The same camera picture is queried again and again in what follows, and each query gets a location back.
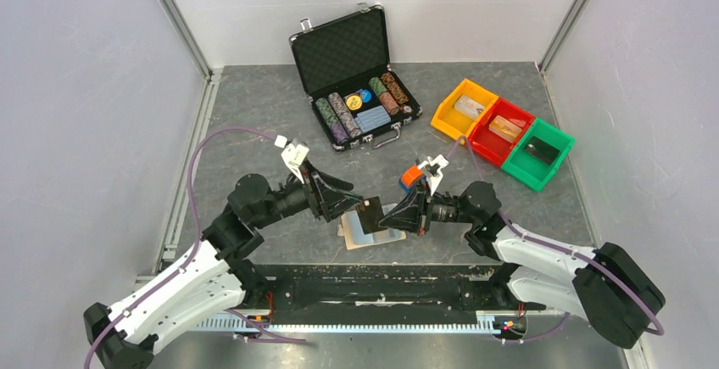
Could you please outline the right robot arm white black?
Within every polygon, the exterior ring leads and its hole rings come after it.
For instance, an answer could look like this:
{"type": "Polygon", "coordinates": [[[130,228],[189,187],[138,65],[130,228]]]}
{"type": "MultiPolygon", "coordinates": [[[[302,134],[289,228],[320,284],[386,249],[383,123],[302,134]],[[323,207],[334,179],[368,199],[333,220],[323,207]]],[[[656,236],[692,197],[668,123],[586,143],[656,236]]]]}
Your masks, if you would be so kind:
{"type": "Polygon", "coordinates": [[[378,226],[423,235],[432,223],[465,223],[471,249],[504,263],[491,282],[491,300],[501,308],[517,302],[563,310],[587,321],[604,339],[631,349],[646,333],[662,336],[658,319],[666,298],[621,246],[600,248],[546,238],[512,223],[501,211],[493,185],[472,182],[460,195],[432,193],[417,182],[378,226]]]}

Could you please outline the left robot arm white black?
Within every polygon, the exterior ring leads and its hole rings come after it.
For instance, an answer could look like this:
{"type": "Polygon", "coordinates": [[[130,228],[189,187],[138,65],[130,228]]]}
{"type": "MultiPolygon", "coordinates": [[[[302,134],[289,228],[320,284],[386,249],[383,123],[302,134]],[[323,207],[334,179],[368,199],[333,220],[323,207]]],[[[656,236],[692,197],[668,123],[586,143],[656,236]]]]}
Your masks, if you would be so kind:
{"type": "Polygon", "coordinates": [[[303,165],[277,189],[247,174],[222,213],[172,265],[112,305],[95,303],[83,314],[91,345],[87,362],[105,368],[147,368],[184,332],[223,310],[260,305],[265,278],[248,257],[263,243],[259,229],[309,210],[333,221],[363,198],[353,184],[303,165]]]}

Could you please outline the beige leather card holder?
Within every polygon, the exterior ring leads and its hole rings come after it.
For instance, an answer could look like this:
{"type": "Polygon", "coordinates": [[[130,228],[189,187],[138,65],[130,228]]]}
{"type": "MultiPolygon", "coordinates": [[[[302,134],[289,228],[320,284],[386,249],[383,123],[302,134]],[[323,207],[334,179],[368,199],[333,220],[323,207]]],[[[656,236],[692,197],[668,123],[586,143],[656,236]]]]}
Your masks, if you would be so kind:
{"type": "Polygon", "coordinates": [[[337,235],[344,239],[347,250],[361,249],[406,239],[406,233],[397,229],[390,228],[371,232],[370,228],[377,227],[377,224],[371,224],[372,215],[384,216],[384,207],[376,198],[365,199],[354,210],[342,215],[337,235]]]}

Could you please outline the black card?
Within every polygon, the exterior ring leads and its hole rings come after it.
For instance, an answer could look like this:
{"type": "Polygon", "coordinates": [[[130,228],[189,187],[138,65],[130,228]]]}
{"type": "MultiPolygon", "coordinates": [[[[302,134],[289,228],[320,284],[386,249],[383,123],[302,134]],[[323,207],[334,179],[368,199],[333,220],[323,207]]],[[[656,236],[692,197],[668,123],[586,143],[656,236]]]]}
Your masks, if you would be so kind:
{"type": "Polygon", "coordinates": [[[378,196],[365,198],[356,207],[359,223],[364,234],[380,232],[379,222],[384,218],[382,202],[378,196]]]}
{"type": "Polygon", "coordinates": [[[558,148],[538,137],[531,137],[524,146],[524,151],[546,165],[552,165],[560,156],[558,148]]]}

